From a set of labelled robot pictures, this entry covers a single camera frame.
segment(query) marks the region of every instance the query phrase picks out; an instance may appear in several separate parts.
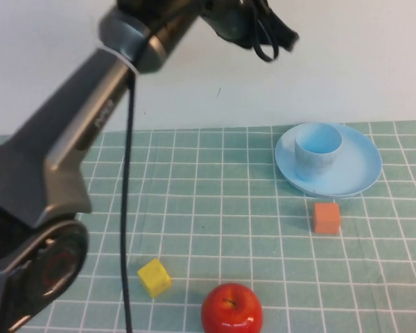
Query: green grid mat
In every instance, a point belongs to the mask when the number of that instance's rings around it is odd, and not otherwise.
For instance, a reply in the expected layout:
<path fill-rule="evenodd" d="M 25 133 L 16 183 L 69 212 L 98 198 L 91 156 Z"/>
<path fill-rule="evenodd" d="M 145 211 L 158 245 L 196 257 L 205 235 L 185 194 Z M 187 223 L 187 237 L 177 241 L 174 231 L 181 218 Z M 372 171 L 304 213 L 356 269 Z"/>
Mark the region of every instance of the green grid mat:
<path fill-rule="evenodd" d="M 416 121 L 355 123 L 380 148 L 380 180 L 340 201 L 335 237 L 311 232 L 318 199 L 274 167 L 287 126 L 136 132 L 128 244 L 135 332 L 202 332 L 219 283 L 252 287 L 262 333 L 416 332 Z M 24 333 L 123 332 L 119 205 L 123 133 L 83 163 L 92 215 L 80 277 Z M 159 257 L 173 286 L 154 301 L 137 270 Z"/>

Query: black cable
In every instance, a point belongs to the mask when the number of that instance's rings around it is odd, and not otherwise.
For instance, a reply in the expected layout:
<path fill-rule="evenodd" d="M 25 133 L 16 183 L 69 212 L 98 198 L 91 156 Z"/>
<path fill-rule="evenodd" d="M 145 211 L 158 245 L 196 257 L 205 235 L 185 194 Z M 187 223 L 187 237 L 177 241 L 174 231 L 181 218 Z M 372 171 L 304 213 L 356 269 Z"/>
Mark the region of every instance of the black cable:
<path fill-rule="evenodd" d="M 166 19 L 159 22 L 158 25 L 151 30 L 144 45 L 139 50 L 139 56 L 134 61 L 134 66 L 138 64 L 141 59 L 140 56 L 148 47 L 149 41 L 156 33 L 160 31 L 170 21 L 186 14 L 189 10 L 200 10 L 200 2 L 194 1 L 188 5 L 182 6 L 174 13 L 169 15 Z M 122 193 L 121 193 L 121 213 L 120 213 L 120 266 L 121 266 L 121 282 L 122 282 L 122 294 L 123 294 L 123 307 L 125 309 L 125 324 L 126 332 L 132 333 L 132 319 L 130 308 L 130 290 L 128 286 L 128 268 L 126 259 L 126 225 L 127 225 L 127 212 L 128 212 L 128 193 L 129 193 L 129 179 L 130 179 L 130 162 L 131 162 L 131 147 L 132 147 L 132 130 L 134 125 L 134 106 L 135 106 L 135 73 L 130 74 L 128 79 L 129 87 L 129 104 L 128 104 L 128 122 L 126 125 L 125 135 L 125 157 L 123 159 L 123 177 L 122 177 Z"/>
<path fill-rule="evenodd" d="M 134 102 L 135 102 L 135 80 L 133 72 L 129 77 L 129 105 L 128 122 L 126 125 L 125 139 L 125 159 L 123 160 L 123 179 L 122 179 L 122 200 L 120 215 L 120 271 L 122 279 L 123 306 L 125 308 L 126 332 L 132 333 L 132 319 L 130 308 L 130 292 L 128 287 L 128 268 L 126 264 L 126 219 L 128 211 L 128 193 L 130 179 L 131 146 L 132 146 L 132 126 L 134 124 Z"/>

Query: blue saucer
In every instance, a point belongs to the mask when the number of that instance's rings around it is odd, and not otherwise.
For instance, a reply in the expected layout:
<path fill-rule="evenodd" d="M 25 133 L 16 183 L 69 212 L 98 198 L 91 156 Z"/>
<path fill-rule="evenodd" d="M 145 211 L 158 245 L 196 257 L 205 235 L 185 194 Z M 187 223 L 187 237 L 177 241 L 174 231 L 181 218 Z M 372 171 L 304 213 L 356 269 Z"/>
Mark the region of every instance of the blue saucer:
<path fill-rule="evenodd" d="M 301 179 L 295 172 L 295 137 L 299 126 L 279 139 L 275 158 L 280 171 L 292 186 L 306 194 L 327 199 L 355 196 L 371 187 L 382 171 L 382 158 L 364 134 L 338 123 L 331 123 L 343 137 L 336 161 L 327 174 L 314 181 Z"/>

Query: white wall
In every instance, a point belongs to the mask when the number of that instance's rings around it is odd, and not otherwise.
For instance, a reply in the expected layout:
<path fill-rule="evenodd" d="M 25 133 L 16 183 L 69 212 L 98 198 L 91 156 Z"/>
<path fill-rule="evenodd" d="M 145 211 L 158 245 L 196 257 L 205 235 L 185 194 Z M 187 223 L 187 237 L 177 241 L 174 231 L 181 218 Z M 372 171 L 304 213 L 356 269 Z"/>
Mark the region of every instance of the white wall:
<path fill-rule="evenodd" d="M 301 35 L 293 54 L 267 65 L 198 22 L 163 71 L 139 80 L 136 127 L 416 119 L 416 0 L 270 2 Z M 112 4 L 0 0 L 0 133 L 92 51 Z M 124 128 L 121 108 L 107 129 Z"/>

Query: white grid line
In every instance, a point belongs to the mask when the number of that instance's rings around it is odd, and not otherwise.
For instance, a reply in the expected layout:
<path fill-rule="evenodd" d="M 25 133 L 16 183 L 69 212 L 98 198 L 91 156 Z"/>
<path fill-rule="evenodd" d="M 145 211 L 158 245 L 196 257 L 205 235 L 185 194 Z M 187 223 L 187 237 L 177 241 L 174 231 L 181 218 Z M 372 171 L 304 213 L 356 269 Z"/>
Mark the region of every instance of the white grid line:
<path fill-rule="evenodd" d="M 372 138 L 372 136 L 371 136 L 372 127 L 371 127 L 370 124 L 368 124 L 368 129 L 369 129 L 369 136 Z M 383 168 L 382 168 L 381 173 L 382 173 L 382 176 L 384 177 L 384 179 L 386 179 L 385 178 L 385 174 L 383 172 Z M 363 209 L 364 209 L 365 216 L 366 216 L 366 219 L 367 219 L 368 230 L 370 231 L 370 236 L 371 236 L 372 242 L 373 242 L 374 253 L 376 254 L 376 260 L 379 262 L 379 270 L 381 272 L 382 283 L 384 285 L 385 295 L 387 297 L 388 309 L 390 311 L 392 311 L 393 308 L 392 308 L 392 305 L 391 305 L 390 293 L 388 292 L 388 286 L 387 286 L 387 283 L 386 283 L 385 273 L 383 271 L 383 266 L 382 266 L 382 263 L 381 263 L 381 260 L 380 260 L 380 256 L 379 256 L 377 244 L 376 244 L 376 242 L 374 240 L 374 234 L 373 234 L 372 226 L 371 226 L 371 223 L 370 223 L 370 218 L 369 218 L 369 215 L 368 215 L 368 209 L 367 209 L 367 205 L 366 205 L 365 197 L 364 197 L 363 193 L 361 194 L 361 197 L 362 197 Z M 397 328 L 396 318 L 395 318 L 393 312 L 391 312 L 391 319 L 392 319 L 392 322 L 393 322 L 393 326 L 395 328 L 395 332 L 397 333 L 398 332 L 398 328 Z"/>
<path fill-rule="evenodd" d="M 152 134 L 150 134 L 150 145 L 151 145 L 151 142 L 152 142 L 152 140 L 153 140 L 153 135 Z M 148 153 L 147 153 L 147 156 L 149 157 L 149 155 L 150 155 L 150 149 L 148 149 Z M 145 176 L 146 176 L 146 168 L 145 168 L 145 170 L 144 170 L 144 179 L 142 180 L 142 182 L 141 182 L 141 186 L 140 186 L 140 190 L 139 190 L 139 192 L 140 192 L 140 194 L 142 194 L 143 193 L 143 190 L 144 190 L 144 185 L 145 185 Z M 132 234 L 130 235 L 131 236 L 131 240 L 130 240 L 130 247 L 129 247 L 129 252 L 128 253 L 131 253 L 132 252 L 132 246 L 133 246 L 133 244 L 134 244 L 134 236 L 135 236 L 135 233 L 136 233 L 136 227 L 137 227 L 137 221 L 138 221 L 138 219 L 139 219 L 139 210 L 140 210 L 140 198 L 139 198 L 139 201 L 137 202 L 137 208 L 136 208 L 136 214 L 135 214 L 135 220 L 134 220 L 134 226 L 132 227 Z M 129 267 L 129 264 L 130 264 L 130 260 L 131 260 L 131 256 L 130 255 L 128 255 L 128 259 L 127 259 L 127 262 L 126 262 L 126 266 L 127 267 Z M 121 293 L 120 293 L 120 301 L 122 301 L 122 299 L 123 299 L 123 292 L 121 291 Z M 119 307 L 117 308 L 117 314 L 116 314 L 116 321 L 115 321 L 115 323 L 114 323 L 114 332 L 116 331 L 116 329 L 117 329 L 117 325 L 118 325 L 118 323 L 119 323 L 119 316 L 120 316 L 120 311 L 121 311 L 121 308 L 122 308 L 122 304 L 123 303 L 121 303 L 120 305 L 119 305 Z"/>
<path fill-rule="evenodd" d="M 397 135 L 396 123 L 393 123 L 393 127 L 395 129 L 395 134 Z M 402 144 L 401 144 L 400 141 L 399 141 L 399 146 L 401 147 L 402 155 L 403 155 L 405 161 L 408 162 L 407 161 L 407 157 L 406 157 L 406 155 L 404 153 L 404 150 L 402 149 Z M 411 169 L 410 169 L 410 167 L 408 165 L 407 165 L 407 167 L 408 167 L 408 172 L 410 173 L 411 178 L 413 179 L 413 182 L 414 182 L 415 181 L 415 178 L 414 178 L 413 174 L 411 173 Z M 388 192 L 392 196 L 392 193 L 391 193 L 391 190 L 390 190 L 390 185 L 387 184 L 387 188 L 388 188 Z M 413 257 L 410 254 L 410 249 L 408 248 L 408 243 L 406 241 L 406 237 L 405 237 L 405 234 L 404 234 L 404 230 L 402 229 L 401 221 L 400 221 L 399 215 L 398 215 L 397 210 L 396 210 L 395 202 L 393 200 L 392 200 L 392 204 L 393 204 L 393 210 L 395 211 L 395 216 L 397 217 L 397 223 L 399 224 L 399 229 L 401 230 L 401 235 L 404 238 L 404 244 L 405 244 L 405 249 L 407 251 L 407 256 L 408 256 L 408 258 L 410 260 L 411 268 L 413 270 L 413 274 L 415 275 L 415 279 L 416 279 L 416 268 L 415 268 L 415 265 L 413 264 Z"/>
<path fill-rule="evenodd" d="M 198 132 L 197 147 L 200 146 L 200 131 Z M 196 160 L 199 160 L 199 150 L 197 150 Z M 196 177 L 198 172 L 198 165 L 196 165 Z M 193 216 L 191 217 L 191 232 L 189 236 L 189 256 L 187 267 L 187 290 L 185 291 L 185 308 L 183 312 L 183 332 L 187 331 L 187 309 L 188 309 L 188 294 L 189 294 L 189 268 L 191 265 L 191 255 L 193 252 L 193 233 L 194 233 L 194 213 L 196 212 L 196 191 L 197 191 L 197 179 L 194 180 L 193 190 Z"/>
<path fill-rule="evenodd" d="M 348 278 L 349 278 L 349 285 L 350 288 L 352 290 L 352 297 L 353 297 L 353 302 L 354 302 L 354 308 L 356 309 L 356 319 L 358 321 L 358 327 L 359 327 L 359 332 L 362 332 L 362 324 L 361 324 L 361 316 L 359 316 L 359 311 L 358 311 L 358 302 L 356 299 L 356 292 L 354 291 L 354 285 L 353 285 L 353 277 L 352 277 L 352 270 L 349 267 L 349 261 L 348 261 L 348 256 L 347 256 L 347 249 L 345 247 L 345 242 L 343 239 L 343 235 L 342 235 L 342 229 L 339 229 L 339 238 L 342 244 L 342 249 L 344 252 L 344 257 L 345 257 L 345 261 L 347 264 L 347 272 L 348 272 Z"/>
<path fill-rule="evenodd" d="M 98 253 L 89 253 L 89 255 L 98 255 Z M 118 253 L 100 253 L 100 255 L 105 255 L 108 257 L 111 256 L 117 256 L 119 255 Z M 138 257 L 141 256 L 141 254 L 139 253 L 131 253 L 130 255 L 134 256 L 134 257 Z M 153 257 L 153 256 L 157 256 L 159 255 L 159 253 L 147 253 L 144 254 L 147 257 Z M 189 255 L 161 255 L 162 257 L 188 257 Z M 211 258 L 211 259 L 216 259 L 216 258 L 220 258 L 220 256 L 218 255 L 191 255 L 192 257 L 197 257 L 197 258 Z M 249 258 L 253 258 L 253 259 L 269 259 L 269 260 L 278 260 L 276 257 L 258 257 L 258 256 L 231 256 L 231 255 L 223 255 L 222 257 L 224 258 L 228 258 L 228 259 L 249 259 Z M 325 260 L 325 261 L 329 261 L 329 260 L 333 260 L 333 261 L 346 261 L 345 258 L 298 258 L 298 257 L 285 257 L 285 260 L 297 260 L 297 261 L 312 261 L 315 260 L 317 262 L 321 261 L 321 260 Z M 382 259 L 382 260 L 377 260 L 377 259 L 348 259 L 349 262 L 359 262 L 359 261 L 374 261 L 374 262 L 389 262 L 389 263 L 404 263 L 407 262 L 409 263 L 410 260 L 395 260 L 395 259 Z"/>
<path fill-rule="evenodd" d="M 306 219 L 308 223 L 308 229 L 310 234 L 310 246 L 311 246 L 311 254 L 313 256 L 313 263 L 314 263 L 314 271 L 315 271 L 315 278 L 316 278 L 316 284 L 318 286 L 318 293 L 319 293 L 319 304 L 320 304 L 320 314 L 322 315 L 322 328 L 324 330 L 324 333 L 327 333 L 327 324 L 325 323 L 325 313 L 324 313 L 324 304 L 322 301 L 322 292 L 320 290 L 320 283 L 319 283 L 319 270 L 318 270 L 318 264 L 316 262 L 316 256 L 314 251 L 314 243 L 313 243 L 313 231 L 311 228 L 311 220 L 308 212 L 308 203 L 306 201 L 306 195 L 304 195 L 304 201 L 305 201 L 305 210 L 306 210 Z"/>
<path fill-rule="evenodd" d="M 152 148 L 157 148 L 157 149 L 173 149 L 172 146 L 153 146 Z M 104 146 L 104 149 L 125 149 L 125 147 L 123 146 Z M 135 149 L 148 149 L 148 146 L 133 146 L 132 150 Z M 201 151 L 219 151 L 222 148 L 221 147 L 213 147 L 213 148 L 205 148 L 205 147 L 200 147 L 200 148 L 196 148 L 196 147 L 175 147 L 175 149 L 181 149 L 181 150 L 186 150 L 186 151 L 195 151 L 195 150 L 201 150 Z M 270 148 L 224 148 L 226 151 L 269 151 Z M 378 148 L 380 151 L 398 151 L 400 150 L 400 148 Z M 406 148 L 407 151 L 416 151 L 416 148 Z"/>
<path fill-rule="evenodd" d="M 176 137 L 176 134 L 177 134 L 177 132 L 174 131 L 173 132 L 173 148 L 175 147 L 175 137 Z M 171 152 L 171 162 L 173 160 L 174 160 L 174 149 Z M 171 178 L 172 178 L 172 175 L 173 175 L 173 163 L 171 163 L 171 167 L 169 169 L 168 188 L 166 189 L 164 219 L 163 219 L 162 233 L 160 234 L 160 243 L 159 243 L 159 254 L 158 254 L 159 259 L 160 259 L 160 255 L 161 255 L 161 252 L 162 252 L 162 244 L 163 244 L 163 240 L 164 240 L 166 211 L 168 209 L 169 188 L 171 186 Z M 155 304 L 155 299 L 153 299 L 152 305 L 151 305 L 150 320 L 149 320 L 149 323 L 148 323 L 148 331 L 151 331 L 151 327 L 153 325 L 154 304 Z"/>
<path fill-rule="evenodd" d="M 103 140 L 104 139 L 105 139 L 105 134 L 103 134 L 103 137 L 102 137 L 102 144 L 103 144 Z M 123 163 L 121 163 L 120 164 L 120 167 L 119 167 L 119 177 L 121 175 L 122 170 L 123 170 Z M 114 185 L 114 195 L 112 196 L 112 200 L 111 200 L 111 203 L 110 203 L 110 212 L 112 211 L 112 206 L 114 204 L 114 199 L 116 198 L 116 196 L 115 196 L 116 191 L 117 191 L 117 183 Z M 108 228 L 109 222 L 110 222 L 110 215 L 108 215 L 108 217 L 106 219 L 105 231 Z M 100 243 L 100 247 L 99 247 L 99 250 L 98 250 L 99 254 L 97 255 L 96 263 L 94 264 L 95 266 L 94 266 L 94 270 L 93 270 L 93 275 L 96 274 L 96 270 L 97 270 L 97 266 L 98 266 L 98 261 L 99 261 L 99 259 L 101 257 L 101 252 L 102 252 L 102 249 L 103 249 L 103 242 L 104 241 L 105 241 L 105 237 L 102 237 L 101 243 Z M 94 283 L 94 278 L 92 278 L 91 279 L 91 282 L 89 283 L 89 291 L 88 291 L 88 295 L 87 295 L 87 302 L 86 302 L 85 308 L 83 310 L 82 320 L 80 321 L 80 332 L 82 331 L 83 325 L 85 324 L 85 318 L 86 318 L 86 313 L 87 313 L 87 308 L 88 308 L 89 300 L 91 298 L 93 283 Z"/>
<path fill-rule="evenodd" d="M 101 194 L 101 193 L 90 193 L 89 195 L 90 196 L 112 197 L 111 194 Z M 184 195 L 184 194 L 163 194 L 163 193 L 162 194 L 147 193 L 147 194 L 142 194 L 142 195 L 143 196 L 171 197 L 171 198 L 172 197 L 174 197 L 174 198 L 182 198 L 182 197 L 189 198 L 189 197 L 192 197 L 192 196 Z M 139 194 L 138 193 L 131 193 L 130 196 L 139 196 Z M 197 194 L 195 196 L 198 197 L 198 198 L 218 198 L 219 197 L 219 196 L 210 196 L 210 195 L 206 195 L 206 194 L 204 194 L 204 195 Z M 255 198 L 273 199 L 274 198 L 274 196 L 245 196 L 245 195 L 244 196 L 224 196 L 224 197 L 225 198 L 253 198 L 253 199 L 255 199 Z M 295 199 L 302 200 L 301 196 L 279 196 L 279 197 L 280 198 L 285 198 L 285 199 L 289 199 L 289 198 L 294 199 L 295 198 Z M 354 199 L 360 199 L 360 198 L 361 198 L 361 195 L 359 194 L 357 197 L 353 197 L 353 198 L 350 198 L 348 200 L 351 200 L 351 199 L 354 200 Z M 387 197 L 387 196 L 366 196 L 366 198 L 367 199 L 384 199 L 384 200 L 391 200 L 392 199 L 391 197 Z M 393 199 L 394 200 L 416 201 L 416 198 L 393 198 Z"/>
<path fill-rule="evenodd" d="M 90 234 L 95 234 L 95 235 L 104 235 L 104 234 L 119 234 L 118 232 L 115 231 L 108 231 L 108 232 L 89 232 Z M 160 232 L 136 232 L 137 234 L 144 234 L 144 235 L 151 235 L 151 236 L 160 236 Z M 219 234 L 196 234 L 198 236 L 207 236 L 207 237 L 220 237 Z M 178 233 L 164 233 L 164 236 L 189 236 L 189 234 L 178 234 Z M 223 237 L 238 237 L 238 238 L 244 238 L 244 237 L 249 237 L 248 234 L 223 234 Z M 252 235 L 252 237 L 256 237 L 256 238 L 279 238 L 279 236 L 271 236 L 269 234 L 254 234 Z M 299 235 L 282 235 L 281 236 L 283 239 L 284 238 L 310 238 L 309 236 L 299 236 Z M 312 236 L 313 239 L 336 239 L 335 237 L 332 236 L 327 236 L 327 235 L 323 235 L 323 236 Z M 368 240 L 376 240 L 376 241 L 402 241 L 404 240 L 401 237 L 343 237 L 344 240 L 359 240 L 359 239 L 368 239 Z M 407 237 L 407 241 L 416 241 L 416 238 L 410 238 Z"/>
<path fill-rule="evenodd" d="M 276 157 L 275 157 L 275 150 L 274 150 L 274 140 L 271 140 L 271 150 L 272 150 L 272 161 L 273 164 L 276 165 Z M 279 197 L 277 195 L 278 188 L 277 188 L 277 175 L 276 175 L 276 168 L 272 170 L 274 174 L 274 182 L 275 182 L 275 195 L 276 195 L 276 205 L 277 205 L 277 224 L 278 224 L 278 231 L 279 231 L 279 246 L 280 246 L 280 254 L 281 254 L 281 261 L 282 261 L 282 276 L 284 279 L 284 293 L 285 293 L 285 306 L 286 306 L 286 322 L 288 323 L 288 333 L 291 333 L 291 323 L 290 323 L 290 309 L 288 303 L 288 289 L 286 288 L 286 270 L 285 270 L 285 258 L 284 258 L 284 245 L 282 242 L 282 229 L 281 229 L 281 219 L 280 219 L 280 208 L 279 208 Z"/>
<path fill-rule="evenodd" d="M 114 279 L 114 280 L 120 280 L 120 277 L 118 275 L 80 275 L 80 278 L 92 278 L 94 276 L 94 278 L 97 279 Z M 139 277 L 137 275 L 129 275 L 128 276 L 130 279 L 133 280 L 138 280 Z M 175 281 L 207 281 L 207 282 L 217 282 L 219 281 L 218 278 L 214 278 L 214 277 L 190 277 L 189 279 L 186 277 L 174 277 L 173 280 Z M 231 279 L 220 279 L 221 281 L 230 281 Z M 251 282 L 251 279 L 234 279 L 237 282 Z M 278 283 L 278 284 L 283 284 L 284 281 L 283 280 L 265 280 L 265 279 L 254 279 L 255 282 L 264 282 L 264 283 Z M 297 280 L 287 280 L 287 283 L 289 282 L 290 284 L 321 284 L 321 285 L 328 285 L 328 286 L 349 286 L 351 284 L 353 284 L 354 286 L 373 286 L 373 287 L 382 287 L 382 286 L 389 286 L 389 287 L 416 287 L 415 283 L 400 283 L 400 282 L 385 282 L 384 280 L 382 282 L 317 282 L 317 281 L 297 281 Z M 66 300 L 66 299 L 59 299 L 58 301 L 62 301 L 62 302 L 69 302 L 70 300 Z M 141 303 L 141 304 L 151 304 L 151 302 L 135 302 L 135 301 L 131 301 L 133 303 Z"/>
<path fill-rule="evenodd" d="M 251 270 L 251 290 L 254 290 L 254 272 L 252 266 L 252 228 L 251 228 L 251 184 L 250 184 L 250 151 L 249 148 L 249 135 L 248 128 L 246 132 L 247 138 L 247 173 L 248 173 L 248 228 L 250 233 L 250 270 Z"/>
<path fill-rule="evenodd" d="M 225 131 L 222 130 L 222 148 L 225 145 Z M 219 281 L 220 284 L 222 278 L 222 237 L 223 237 L 223 152 L 222 149 L 222 169 L 220 170 L 220 230 L 219 230 Z"/>
<path fill-rule="evenodd" d="M 92 214 L 93 215 L 110 215 L 111 216 L 111 215 L 117 215 L 118 213 L 94 212 Z M 163 215 L 164 213 L 142 213 L 142 214 L 145 214 L 145 215 Z M 175 214 L 168 213 L 166 215 L 168 215 L 168 216 L 191 216 L 191 214 L 183 214 L 183 213 L 175 213 Z M 195 214 L 195 216 L 219 217 L 220 215 L 219 214 Z M 238 215 L 238 214 L 224 214 L 223 216 L 248 217 L 248 215 Z M 273 217 L 273 218 L 277 218 L 278 216 L 277 215 L 253 214 L 252 217 Z M 281 215 L 281 217 L 300 219 L 300 218 L 305 218 L 306 216 L 305 215 Z M 342 215 L 341 217 L 344 218 L 344 219 L 363 219 L 363 220 L 366 219 L 366 217 L 364 217 L 364 216 L 352 216 L 352 215 Z M 392 219 L 392 218 L 391 217 L 375 217 L 375 216 L 370 217 L 370 220 L 388 220 L 388 219 Z M 406 219 L 416 221 L 416 217 L 407 217 Z"/>

